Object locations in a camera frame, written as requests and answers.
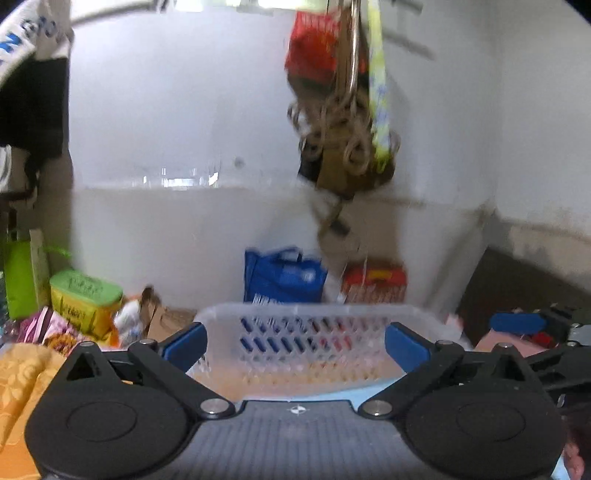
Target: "hanging clothes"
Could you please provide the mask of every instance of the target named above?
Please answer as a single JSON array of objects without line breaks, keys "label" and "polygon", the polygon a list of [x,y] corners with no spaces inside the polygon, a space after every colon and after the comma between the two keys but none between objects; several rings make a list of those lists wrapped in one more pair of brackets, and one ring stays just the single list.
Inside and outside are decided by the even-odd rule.
[{"label": "hanging clothes", "polygon": [[0,5],[0,146],[26,150],[27,188],[0,198],[32,196],[38,173],[64,144],[69,0],[8,0]]}]

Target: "green container lid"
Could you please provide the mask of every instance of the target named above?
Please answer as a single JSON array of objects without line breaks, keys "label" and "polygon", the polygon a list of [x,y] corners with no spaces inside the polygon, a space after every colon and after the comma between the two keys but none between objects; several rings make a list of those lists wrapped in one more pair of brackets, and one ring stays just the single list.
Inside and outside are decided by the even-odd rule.
[{"label": "green container lid", "polygon": [[51,288],[99,307],[113,305],[123,296],[121,287],[98,278],[87,277],[76,270],[56,273],[49,281]]}]

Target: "cardboard box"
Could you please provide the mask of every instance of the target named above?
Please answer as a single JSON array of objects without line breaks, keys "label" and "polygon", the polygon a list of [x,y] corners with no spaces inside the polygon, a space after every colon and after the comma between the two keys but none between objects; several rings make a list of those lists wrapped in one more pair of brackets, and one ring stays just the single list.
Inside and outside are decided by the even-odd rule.
[{"label": "cardboard box", "polygon": [[152,287],[147,287],[142,293],[141,305],[141,319],[149,326],[147,338],[158,342],[185,328],[197,314],[197,310],[164,307]]}]

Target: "red bag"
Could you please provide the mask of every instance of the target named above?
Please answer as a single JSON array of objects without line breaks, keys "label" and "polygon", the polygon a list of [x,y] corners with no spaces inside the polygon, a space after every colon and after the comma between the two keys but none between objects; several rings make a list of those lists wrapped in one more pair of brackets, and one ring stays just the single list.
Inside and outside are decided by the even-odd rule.
[{"label": "red bag", "polygon": [[[339,29],[340,21],[334,14],[297,12],[285,60],[287,73],[325,85],[330,84],[336,71]],[[359,64],[359,73],[367,72],[364,58],[361,58]]]}]

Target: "blue gripper pad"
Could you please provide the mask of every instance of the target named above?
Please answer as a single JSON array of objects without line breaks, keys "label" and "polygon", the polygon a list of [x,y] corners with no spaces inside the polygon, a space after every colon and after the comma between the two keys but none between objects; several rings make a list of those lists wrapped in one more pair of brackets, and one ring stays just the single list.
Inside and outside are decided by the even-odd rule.
[{"label": "blue gripper pad", "polygon": [[533,335],[544,330],[546,321],[537,313],[495,313],[489,326],[496,332]]},{"label": "blue gripper pad", "polygon": [[431,350],[426,347],[429,344],[427,340],[423,345],[395,324],[386,328],[385,343],[388,355],[406,373],[412,372],[431,358]]},{"label": "blue gripper pad", "polygon": [[165,340],[162,357],[175,367],[187,372],[207,350],[207,330],[194,323]]}]

